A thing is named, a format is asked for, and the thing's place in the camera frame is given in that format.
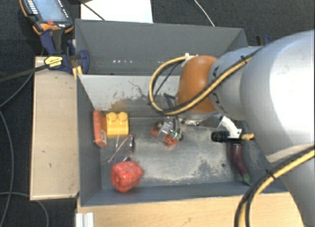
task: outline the wooden board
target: wooden board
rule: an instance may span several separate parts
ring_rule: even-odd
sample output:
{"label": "wooden board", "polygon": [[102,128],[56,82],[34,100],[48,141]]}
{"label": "wooden board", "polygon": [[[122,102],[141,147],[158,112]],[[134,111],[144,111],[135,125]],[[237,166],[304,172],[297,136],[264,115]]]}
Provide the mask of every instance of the wooden board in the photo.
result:
{"label": "wooden board", "polygon": [[74,77],[45,69],[34,77],[30,199],[69,198],[78,191]]}
{"label": "wooden board", "polygon": [[[95,227],[232,227],[240,196],[171,202],[80,207],[94,213]],[[289,193],[259,195],[252,204],[253,227],[303,227]]]}

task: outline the blue clamp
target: blue clamp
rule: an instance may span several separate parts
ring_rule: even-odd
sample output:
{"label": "blue clamp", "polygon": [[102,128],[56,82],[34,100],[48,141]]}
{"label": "blue clamp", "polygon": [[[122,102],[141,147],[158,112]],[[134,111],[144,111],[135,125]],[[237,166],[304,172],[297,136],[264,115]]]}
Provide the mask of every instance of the blue clamp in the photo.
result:
{"label": "blue clamp", "polygon": [[72,69],[75,66],[71,65],[70,62],[76,61],[76,65],[77,66],[80,65],[82,67],[83,74],[88,73],[90,68],[90,57],[88,55],[87,50],[80,50],[79,55],[75,55],[75,47],[73,46],[71,40],[68,40],[66,42],[68,47],[68,55],[59,54],[61,50],[60,48],[58,49],[58,51],[56,50],[51,36],[51,30],[44,31],[39,37],[41,45],[47,50],[49,56],[58,55],[59,57],[63,58],[62,64],[60,66],[54,68],[48,67],[48,69],[50,70],[57,69],[72,74]]}

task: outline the yellow cable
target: yellow cable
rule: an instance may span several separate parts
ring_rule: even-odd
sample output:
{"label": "yellow cable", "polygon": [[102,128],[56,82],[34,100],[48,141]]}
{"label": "yellow cable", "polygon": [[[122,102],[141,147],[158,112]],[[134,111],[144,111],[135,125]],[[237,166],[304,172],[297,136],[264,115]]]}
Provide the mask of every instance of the yellow cable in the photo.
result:
{"label": "yellow cable", "polygon": [[191,109],[193,106],[195,106],[196,104],[198,104],[200,101],[202,101],[207,95],[209,95],[209,93],[211,91],[213,91],[221,82],[223,82],[227,77],[229,77],[231,74],[233,74],[235,71],[239,70],[241,67],[245,66],[251,59],[251,57],[239,62],[237,65],[233,66],[232,68],[230,68],[229,70],[227,70],[225,73],[223,73],[221,76],[219,76],[199,97],[197,97],[195,100],[189,102],[189,104],[175,110],[175,111],[171,111],[171,112],[163,112],[163,109],[161,109],[160,107],[157,106],[156,103],[154,103],[154,97],[153,97],[153,82],[157,76],[157,74],[166,66],[173,64],[175,62],[180,62],[180,61],[184,61],[186,58],[188,58],[187,56],[184,57],[178,57],[175,59],[172,59],[170,61],[165,62],[164,64],[162,64],[160,67],[157,68],[157,70],[153,73],[151,80],[150,80],[150,84],[149,84],[149,100],[151,105],[155,108],[155,110],[157,111],[161,111],[164,115],[167,116],[174,116],[177,115],[179,113],[182,113],[184,111],[187,111],[189,109]]}
{"label": "yellow cable", "polygon": [[[273,173],[273,176],[268,177],[257,189],[255,194],[252,197],[252,201],[255,199],[257,195],[259,195],[266,187],[268,187],[275,179],[279,178],[280,176],[284,175],[285,173],[291,171],[295,167],[299,166],[300,164],[303,164],[306,161],[309,161],[310,159],[314,158],[315,156],[315,150],[310,150],[308,153],[305,153],[304,155],[300,156],[299,158],[295,159],[294,161],[288,163],[287,165],[283,166],[279,170]],[[240,211],[240,218],[239,218],[239,226],[245,226],[245,210],[246,210],[247,201],[243,204],[241,211]]]}

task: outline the handheld controller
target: handheld controller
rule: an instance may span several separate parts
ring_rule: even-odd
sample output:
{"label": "handheld controller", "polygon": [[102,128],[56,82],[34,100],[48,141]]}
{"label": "handheld controller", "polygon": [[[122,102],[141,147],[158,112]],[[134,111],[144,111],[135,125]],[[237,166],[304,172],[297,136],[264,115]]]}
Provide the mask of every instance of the handheld controller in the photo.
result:
{"label": "handheld controller", "polygon": [[73,20],[61,0],[19,0],[19,3],[37,34],[48,29],[64,30],[64,33],[73,30]]}

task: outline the black cable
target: black cable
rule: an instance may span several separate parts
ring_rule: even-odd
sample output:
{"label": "black cable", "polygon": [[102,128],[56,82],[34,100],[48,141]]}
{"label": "black cable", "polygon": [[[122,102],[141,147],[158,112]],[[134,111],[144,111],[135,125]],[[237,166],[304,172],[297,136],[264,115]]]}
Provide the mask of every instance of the black cable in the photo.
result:
{"label": "black cable", "polygon": [[[11,99],[13,99],[26,86],[26,84],[29,82],[29,80],[32,78],[32,76],[33,76],[33,74],[31,74],[27,78],[27,80],[24,82],[24,84],[11,97],[9,97],[5,102],[0,104],[0,108],[2,108]],[[1,110],[0,110],[0,117],[1,117],[1,119],[3,121],[4,128],[6,130],[6,133],[7,133],[8,139],[9,139],[9,145],[10,145],[10,151],[11,151],[11,181],[10,181],[10,188],[9,188],[8,192],[0,193],[0,195],[8,195],[8,199],[7,199],[7,202],[6,202],[5,209],[4,209],[4,213],[3,213],[3,216],[2,216],[2,219],[1,219],[1,222],[0,222],[0,227],[2,227],[3,223],[4,223],[4,220],[5,220],[5,217],[6,217],[6,214],[7,214],[7,211],[8,211],[8,208],[9,208],[9,204],[10,204],[10,201],[11,201],[11,196],[12,195],[20,195],[20,196],[25,196],[25,197],[29,197],[29,196],[27,194],[23,194],[23,193],[18,193],[18,192],[13,192],[12,191],[13,190],[13,183],[14,183],[14,163],[15,163],[13,143],[12,143],[12,138],[11,138],[11,135],[10,135],[10,131],[9,131],[8,125],[6,123],[6,120],[5,120],[4,115],[1,112]],[[45,212],[46,219],[47,219],[46,227],[48,227],[49,226],[49,216],[48,216],[47,210],[46,210],[45,206],[41,202],[39,202],[39,201],[36,201],[36,202],[39,203],[39,205],[43,208],[43,210]]]}
{"label": "black cable", "polygon": [[[246,59],[252,57],[253,55],[255,55],[255,54],[256,54],[260,49],[262,49],[262,48],[263,48],[263,47],[257,49],[256,51],[254,51],[254,52],[252,52],[252,53],[250,53],[250,54],[248,54],[248,55],[246,55],[246,56],[241,56],[240,60],[238,60],[236,63],[234,63],[234,64],[231,65],[229,68],[227,68],[224,72],[222,72],[221,75],[219,75],[213,82],[215,82],[218,78],[220,78],[223,74],[225,74],[228,70],[230,70],[230,69],[233,68],[234,66],[238,65],[239,63],[243,62],[244,60],[246,60]],[[194,100],[197,99],[199,96],[201,96],[201,95],[212,85],[213,82],[209,83],[204,89],[202,89],[199,93],[197,93],[194,97],[192,97],[191,99],[187,100],[186,102],[181,103],[181,104],[179,104],[179,105],[176,105],[176,106],[174,106],[173,108],[163,109],[162,111],[158,111],[158,112],[160,112],[160,113],[172,112],[172,111],[176,111],[176,110],[178,110],[178,109],[180,109],[180,108],[182,108],[182,107],[188,105],[190,102],[194,101]]]}
{"label": "black cable", "polygon": [[174,71],[174,69],[181,64],[181,62],[179,63],[175,63],[173,65],[169,65],[165,70],[167,70],[169,67],[173,66],[172,69],[170,70],[170,72],[167,74],[167,76],[164,78],[164,80],[161,82],[161,84],[159,85],[156,93],[154,94],[154,98],[156,98],[156,96],[158,95],[158,92],[160,91],[160,89],[162,88],[162,86],[164,85],[164,83],[166,82],[166,80],[170,77],[170,75],[172,74],[172,72]]}
{"label": "black cable", "polygon": [[39,66],[36,68],[31,68],[31,69],[13,74],[13,75],[9,75],[7,77],[0,78],[0,83],[6,82],[6,81],[9,81],[9,80],[12,80],[12,79],[18,78],[20,76],[24,76],[24,75],[29,75],[29,74],[33,75],[33,73],[44,70],[46,68],[47,68],[47,65],[42,65],[42,66]]}
{"label": "black cable", "polygon": [[92,13],[94,13],[98,18],[100,18],[101,20],[104,20],[105,19],[100,16],[97,12],[95,12],[92,8],[90,8],[87,4],[85,4],[84,2],[82,2],[81,0],[77,0],[80,4],[84,5],[88,10],[90,10]]}
{"label": "black cable", "polygon": [[[9,192],[2,192],[2,193],[0,193],[0,196],[8,195],[8,194],[19,195],[19,196],[23,196],[23,197],[29,198],[28,194],[20,193],[20,192],[11,192],[11,193],[9,193]],[[49,226],[49,216],[48,216],[48,212],[47,212],[46,207],[40,201],[35,201],[35,202],[38,203],[40,205],[40,207],[43,209],[43,211],[45,213],[45,216],[46,216],[46,227],[48,227]]]}
{"label": "black cable", "polygon": [[2,219],[1,219],[1,222],[0,222],[0,227],[2,227],[2,226],[3,226],[4,219],[5,219],[5,216],[6,216],[6,214],[7,214],[8,208],[9,208],[9,204],[10,204],[11,196],[12,196],[12,190],[13,190],[13,181],[14,181],[14,152],[13,152],[13,144],[12,144],[12,138],[11,138],[11,135],[10,135],[10,131],[9,131],[8,125],[7,125],[7,123],[6,123],[6,120],[5,120],[4,115],[3,115],[3,113],[1,112],[1,110],[0,110],[0,117],[2,118],[5,131],[6,131],[6,134],[7,134],[7,136],[8,136],[8,139],[9,139],[9,145],[10,145],[10,150],[11,150],[11,181],[10,181],[10,188],[9,188],[9,192],[8,192],[8,199],[6,200],[6,205],[5,205],[4,213],[3,213],[3,216],[2,216]]}
{"label": "black cable", "polygon": [[31,74],[28,79],[24,82],[24,84],[11,96],[9,97],[6,101],[4,101],[2,104],[0,104],[0,108],[4,106],[6,103],[8,103],[12,98],[14,98],[23,88],[24,86],[29,82],[29,80],[32,78],[33,74]]}
{"label": "black cable", "polygon": [[252,202],[253,195],[258,190],[260,185],[270,176],[270,173],[273,174],[273,173],[277,172],[283,166],[291,163],[295,159],[301,157],[302,155],[308,153],[309,151],[311,151],[313,149],[314,149],[314,146],[309,147],[306,150],[303,150],[303,151],[295,154],[292,157],[289,157],[288,159],[284,160],[283,162],[281,162],[280,164],[278,164],[277,166],[272,168],[269,172],[267,172],[261,178],[259,178],[253,185],[251,185],[251,187],[246,191],[246,193],[242,197],[242,199],[241,199],[241,201],[240,201],[240,203],[239,203],[239,205],[238,205],[238,207],[236,209],[235,217],[234,217],[234,227],[240,227],[239,226],[239,219],[240,219],[241,209],[242,209],[242,207],[243,207],[243,205],[245,203],[247,203],[247,205],[246,205],[246,212],[245,212],[245,219],[249,223],[250,207],[251,207],[251,202]]}

